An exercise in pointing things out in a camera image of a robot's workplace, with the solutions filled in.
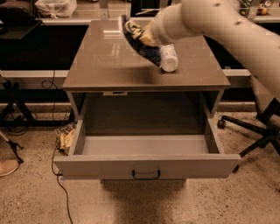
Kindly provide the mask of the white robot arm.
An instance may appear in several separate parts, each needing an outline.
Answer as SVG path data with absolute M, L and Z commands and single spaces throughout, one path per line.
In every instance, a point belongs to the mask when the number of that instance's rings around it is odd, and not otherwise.
M 140 40 L 160 46 L 199 35 L 224 46 L 280 99 L 280 36 L 241 16 L 232 0 L 181 0 L 161 10 Z

